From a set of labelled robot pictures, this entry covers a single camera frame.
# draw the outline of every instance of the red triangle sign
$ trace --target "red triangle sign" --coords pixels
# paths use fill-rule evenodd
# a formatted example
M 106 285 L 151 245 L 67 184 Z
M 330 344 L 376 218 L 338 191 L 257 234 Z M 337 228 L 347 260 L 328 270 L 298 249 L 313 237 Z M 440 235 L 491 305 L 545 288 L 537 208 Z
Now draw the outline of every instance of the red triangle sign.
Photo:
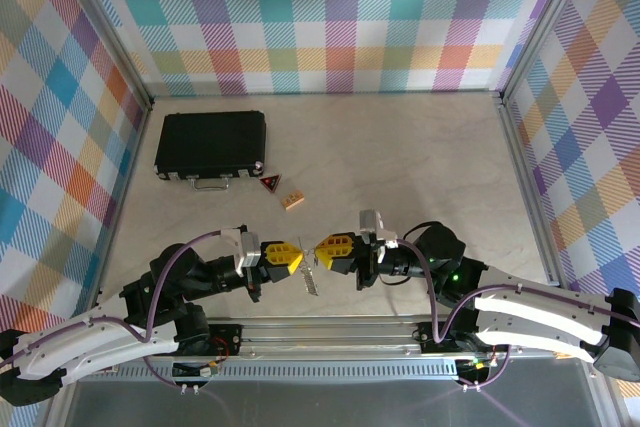
M 264 185 L 267 188 L 267 190 L 273 194 L 278 188 L 278 184 L 280 183 L 280 177 L 282 177 L 282 175 L 280 174 L 272 175 L 271 177 L 263 177 L 260 179 L 260 183 Z

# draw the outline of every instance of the cable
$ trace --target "cable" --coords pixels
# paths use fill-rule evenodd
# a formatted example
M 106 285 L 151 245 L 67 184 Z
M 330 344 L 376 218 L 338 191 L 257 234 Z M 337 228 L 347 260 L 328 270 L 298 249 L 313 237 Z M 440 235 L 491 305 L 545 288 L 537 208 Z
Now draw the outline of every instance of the cable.
M 164 266 L 162 272 L 160 273 L 160 277 L 158 277 L 158 281 L 156 282 L 156 288 L 153 290 L 153 297 L 151 297 L 151 305 L 149 306 L 149 317 L 147 318 L 147 334 L 145 335 L 145 342 L 149 342 L 151 340 L 151 334 L 153 333 L 154 322 L 156 320 L 156 310 L 158 308 L 158 302 L 160 301 L 160 294 L 162 293 L 162 287 L 164 282 L 167 280 L 167 276 L 169 275 L 169 271 L 173 268 L 173 265 L 176 263 L 178 258 L 186 252 L 192 245 L 197 244 L 198 242 L 202 242 L 209 237 L 216 237 L 220 235 L 219 230 L 214 230 L 213 232 L 208 232 L 206 234 L 202 234 L 199 237 L 196 237 L 193 240 L 190 240 L 183 246 L 181 246 L 175 253 L 171 256 L 167 265 Z
M 411 277 L 407 277 L 406 279 L 402 279 L 402 280 L 400 280 L 398 282 L 385 282 L 384 279 L 382 277 L 380 277 L 380 282 L 382 282 L 384 285 L 388 285 L 389 287 L 394 287 L 396 285 L 406 284 L 410 280 L 411 280 Z
M 180 362 L 174 362 L 173 363 L 173 368 L 181 370 L 182 373 L 185 374 L 185 375 L 189 375 L 189 374 L 200 375 L 200 371 L 202 369 L 206 369 L 207 367 L 210 367 L 210 365 L 209 364 L 204 364 L 204 365 L 198 365 L 198 366 L 194 367 L 193 365 L 181 364 Z
M 211 342 L 215 342 L 216 343 L 216 348 L 218 349 L 218 352 L 221 351 L 219 344 L 222 344 L 224 346 L 225 349 L 225 357 L 224 359 L 220 360 L 219 363 L 224 362 L 225 360 L 227 360 L 229 358 L 229 356 L 231 355 L 231 352 L 229 351 L 229 344 L 227 344 L 227 341 L 224 340 L 221 337 L 213 337 L 209 343 Z
M 178 258 L 187 250 L 189 249 L 191 246 L 193 246 L 194 244 L 197 244 L 198 242 L 201 242 L 205 239 L 208 239 L 209 237 L 215 237 L 220 235 L 220 231 L 219 230 L 215 230 L 213 232 L 208 232 L 206 234 L 203 234 L 199 237 L 196 237 L 195 239 L 190 240 L 189 242 L 187 242 L 186 244 L 182 245 L 178 250 L 176 250 L 176 252 L 171 256 L 171 258 L 169 259 L 169 261 L 167 262 L 167 265 L 164 266 L 164 269 L 162 269 L 162 272 L 160 273 L 160 277 L 158 278 L 158 282 L 156 282 L 156 287 L 153 291 L 153 297 L 151 298 L 151 305 L 149 308 L 149 315 L 147 317 L 147 323 L 146 323 L 146 334 L 144 336 L 140 335 L 140 333 L 138 333 L 131 325 L 127 324 L 124 320 L 119 319 L 117 317 L 109 317 L 109 316 L 103 316 L 103 317 L 95 317 L 90 319 L 90 323 L 87 324 L 86 322 L 80 321 L 77 322 L 75 324 L 71 324 L 71 325 L 67 325 L 65 327 L 62 327 L 59 330 L 56 330 L 54 332 L 51 332 L 50 334 L 47 334 L 45 336 L 43 336 L 42 338 L 36 340 L 35 342 L 27 345 L 27 347 L 19 352 L 16 352 L 15 354 L 13 354 L 10 357 L 7 357 L 6 359 L 4 359 L 2 362 L 0 362 L 0 369 L 2 369 L 3 367 L 5 367 L 6 365 L 12 364 L 13 362 L 15 362 L 16 360 L 20 359 L 23 356 L 26 355 L 30 355 L 31 351 L 33 351 L 34 349 L 39 348 L 41 345 L 49 342 L 50 340 L 65 334 L 67 332 L 71 332 L 73 330 L 76 330 L 80 327 L 89 327 L 91 328 L 94 324 L 101 324 L 101 323 L 114 323 L 117 325 L 120 325 L 121 327 L 123 327 L 125 330 L 127 330 L 131 335 L 133 335 L 136 340 L 138 340 L 139 342 L 142 343 L 147 343 L 149 341 L 151 341 L 151 336 L 153 334 L 153 324 L 155 322 L 155 317 L 156 317 L 156 309 L 158 308 L 158 302 L 160 300 L 160 293 L 162 292 L 162 287 L 164 286 L 164 283 L 167 279 L 167 276 L 169 275 L 169 271 L 173 268 L 174 264 L 176 263 L 176 261 L 178 260 Z
M 431 317 L 433 319 L 437 319 L 438 318 L 438 307 L 437 307 L 437 301 L 436 301 L 435 291 L 434 291 L 434 287 L 433 287 L 433 280 L 431 279 L 431 272 L 429 271 L 429 265 L 427 263 L 427 259 L 424 258 L 424 255 L 422 254 L 422 252 L 415 245 L 413 245 L 410 242 L 407 242 L 404 239 L 402 239 L 402 240 L 398 239 L 398 245 L 401 245 L 401 246 L 403 246 L 405 248 L 408 248 L 418 258 L 418 261 L 420 262 L 420 267 L 422 267 L 422 270 L 424 271 L 425 281 L 427 282 L 427 290 L 428 290 L 427 293 L 429 295 L 429 304 L 431 306 Z M 545 292 L 544 290 L 534 289 L 532 287 L 525 287 L 525 286 L 519 287 L 517 285 L 496 284 L 496 285 L 487 285 L 487 286 L 484 286 L 484 287 L 480 287 L 478 289 L 472 290 L 471 292 L 469 292 L 465 296 L 463 296 L 462 299 L 460 299 L 460 301 L 453 308 L 453 310 L 449 313 L 449 316 L 447 317 L 447 320 L 445 321 L 444 325 L 442 326 L 442 331 L 438 331 L 438 322 L 437 321 L 436 322 L 431 322 L 432 337 L 433 337 L 434 342 L 436 344 L 442 343 L 442 341 L 445 339 L 445 337 L 447 335 L 447 332 L 449 332 L 449 329 L 451 328 L 451 325 L 453 324 L 453 321 L 455 320 L 456 316 L 464 308 L 464 306 L 467 304 L 467 302 L 469 302 L 470 300 L 472 300 L 473 298 L 475 298 L 475 297 L 477 297 L 477 296 L 479 296 L 481 294 L 484 294 L 484 293 L 487 293 L 487 292 L 495 292 L 495 291 L 499 291 L 499 290 L 513 290 L 514 292 L 515 291 L 519 291 L 519 292 L 527 292 L 527 293 L 530 293 L 530 294 L 539 295 L 541 297 L 545 297 L 547 299 L 557 300 L 557 301 L 563 302 L 565 304 L 574 305 L 574 306 L 577 306 L 577 307 L 580 307 L 580 308 L 590 309 L 591 312 L 597 312 L 599 314 L 604 314 L 604 315 L 607 315 L 607 316 L 612 317 L 614 319 L 618 319 L 618 320 L 622 320 L 622 321 L 628 322 L 630 325 L 632 325 L 634 327 L 637 327 L 637 328 L 640 328 L 640 322 L 636 321 L 635 319 L 632 319 L 632 318 L 627 317 L 627 316 L 622 315 L 622 314 L 618 314 L 617 312 L 612 312 L 612 311 L 603 309 L 601 307 L 589 305 L 586 302 L 582 302 L 582 301 L 575 300 L 575 299 L 567 299 L 566 297 L 563 297 L 561 295 L 554 294 L 552 292 Z M 485 382 L 483 382 L 478 387 L 489 385 L 489 384 L 493 383 L 500 375 L 502 375 L 502 373 L 507 368 L 507 363 L 508 363 L 509 356 L 510 356 L 510 349 L 511 349 L 511 346 L 507 346 L 507 354 L 505 355 L 505 361 L 502 364 L 502 366 L 500 367 L 500 369 L 498 370 L 498 372 L 496 372 L 496 375 L 494 375 L 491 379 L 486 380 Z
M 153 375 L 156 379 L 158 379 L 163 384 L 168 385 L 169 387 L 182 390 L 182 387 L 180 387 L 178 384 L 174 384 L 173 382 L 171 382 L 168 379 L 165 379 L 158 372 L 156 372 L 156 369 L 154 369 L 153 366 L 151 365 L 151 361 L 149 360 L 148 356 L 144 356 L 142 360 L 144 360 L 144 365 L 147 366 L 147 369 L 149 369 L 149 372 L 151 372 L 151 375 Z
M 402 239 L 403 240 L 407 240 L 407 236 L 412 233 L 415 232 L 418 229 L 423 229 L 423 228 L 427 228 L 427 227 L 431 227 L 433 225 L 437 225 L 440 224 L 440 222 L 438 221 L 429 221 L 429 222 L 422 222 L 421 224 L 416 225 L 415 227 L 413 227 L 411 230 L 407 231 L 403 236 Z M 402 284 L 406 284 L 407 282 L 409 282 L 412 278 L 411 277 L 407 277 L 406 279 L 400 280 L 398 282 L 385 282 L 384 279 L 382 277 L 380 277 L 380 282 L 382 282 L 384 285 L 388 285 L 389 287 L 395 287 L 396 285 L 402 285 Z
M 463 377 L 458 377 L 463 383 L 473 386 L 477 389 L 481 389 L 483 387 L 486 387 L 489 384 L 493 384 L 496 380 L 498 380 L 498 377 L 500 377 L 505 370 L 507 370 L 507 364 L 509 363 L 509 359 L 511 358 L 511 346 L 507 346 L 507 352 L 504 354 L 504 359 L 502 360 L 502 365 L 500 366 L 500 368 L 498 369 L 498 371 L 490 378 L 488 378 L 487 380 L 485 380 L 484 382 L 481 382 L 479 384 L 476 384 L 474 382 L 471 382 Z

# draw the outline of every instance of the black bracket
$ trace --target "black bracket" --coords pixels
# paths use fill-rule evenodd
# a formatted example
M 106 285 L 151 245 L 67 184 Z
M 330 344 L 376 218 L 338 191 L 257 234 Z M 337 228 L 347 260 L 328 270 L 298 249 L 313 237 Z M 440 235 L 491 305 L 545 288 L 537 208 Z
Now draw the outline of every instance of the black bracket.
M 62 387 L 60 379 L 67 371 L 56 369 L 39 380 L 19 379 L 19 375 L 19 367 L 0 374 L 0 397 L 15 407 L 42 402 L 56 395 Z
M 7 359 L 13 355 L 13 347 L 18 343 L 18 338 L 24 334 L 22 330 L 7 329 L 0 332 L 0 357 Z
M 240 354 L 242 345 L 242 325 L 240 324 L 209 324 L 209 353 L 234 357 Z
M 486 345 L 475 336 L 475 319 L 478 313 L 471 310 L 463 310 L 458 315 L 451 329 L 447 333 L 445 340 L 436 344 L 433 341 L 431 322 L 420 322 L 414 332 L 413 339 L 420 345 L 423 354 L 434 354 L 442 352 L 463 352 L 472 353 L 477 356 L 496 352 L 506 352 L 506 346 Z M 442 330 L 444 322 L 438 322 L 438 329 Z

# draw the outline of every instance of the white arm segment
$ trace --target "white arm segment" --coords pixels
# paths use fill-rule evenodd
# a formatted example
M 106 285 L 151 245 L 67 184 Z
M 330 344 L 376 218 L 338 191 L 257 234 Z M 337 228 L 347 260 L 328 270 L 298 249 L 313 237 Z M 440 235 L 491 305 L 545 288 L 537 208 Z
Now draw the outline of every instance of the white arm segment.
M 495 267 L 489 267 L 480 276 L 478 287 L 493 284 L 521 284 L 523 287 L 546 291 L 567 299 L 579 300 L 607 311 L 611 310 L 611 306 L 605 301 L 603 295 L 583 294 L 549 287 L 514 277 Z M 488 292 L 476 297 L 474 302 L 475 308 L 479 311 L 498 312 L 508 316 L 521 317 L 533 323 L 557 329 L 593 345 L 598 345 L 602 342 L 604 338 L 602 327 L 609 325 L 611 320 L 609 316 L 590 312 L 589 309 L 535 294 L 517 293 L 513 290 Z
M 151 354 L 170 353 L 178 349 L 176 327 L 173 322 L 158 326 L 149 343 L 141 343 L 122 326 L 112 323 L 91 323 L 91 319 L 102 316 L 124 319 L 127 316 L 125 300 L 116 296 L 105 303 L 80 314 L 48 330 L 19 337 L 13 348 L 18 352 L 41 337 L 68 325 L 84 322 L 86 325 L 66 332 L 33 349 L 14 362 L 20 367 L 20 379 L 38 380 L 49 375 L 58 367 L 67 369 L 63 384 L 76 380 L 112 365 L 137 359 Z M 132 326 L 144 335 L 145 330 Z
M 537 322 L 495 312 L 480 312 L 476 337 L 487 345 L 517 345 L 558 352 L 593 363 L 580 339 Z

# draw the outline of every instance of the small metal part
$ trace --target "small metal part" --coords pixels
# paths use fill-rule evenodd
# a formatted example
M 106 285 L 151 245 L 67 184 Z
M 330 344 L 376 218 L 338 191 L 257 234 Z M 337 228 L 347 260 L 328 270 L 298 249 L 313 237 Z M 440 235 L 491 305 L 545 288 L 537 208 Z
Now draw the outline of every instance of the small metal part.
M 119 365 L 112 365 L 111 367 L 106 367 L 104 369 L 98 370 L 96 372 L 94 372 L 94 375 L 99 375 L 99 374 L 115 374 L 118 372 L 118 368 Z
M 298 237 L 298 243 L 300 244 L 300 250 L 305 252 L 302 248 L 302 239 L 300 239 L 300 237 Z M 307 289 L 307 294 L 315 295 L 317 297 L 319 295 L 318 286 L 313 280 L 313 273 L 311 272 L 311 266 L 309 265 L 309 262 L 307 262 L 306 255 L 302 258 L 302 262 L 300 262 L 300 266 L 298 267 L 298 269 L 300 270 L 300 272 L 302 273 L 302 277 L 304 278 L 304 285 Z
M 255 267 L 260 260 L 261 250 L 258 236 L 253 232 L 241 232 L 240 229 L 222 229 L 221 237 L 233 245 L 236 273 L 244 277 L 243 268 Z
M 197 190 L 198 192 L 202 192 L 202 191 L 206 191 L 206 190 L 217 190 L 217 191 L 222 191 L 222 190 L 227 190 L 229 188 L 229 177 L 222 177 L 222 179 L 224 180 L 224 185 L 218 187 L 218 186 L 211 186 L 211 187 L 198 187 L 198 179 L 197 177 L 187 177 L 187 179 L 189 179 L 189 183 L 191 184 L 191 188 L 193 190 Z
M 385 230 L 382 217 L 377 210 L 360 211 L 360 235 L 365 244 L 371 243 L 371 238 L 383 241 L 390 249 L 398 247 L 398 235 L 390 230 Z

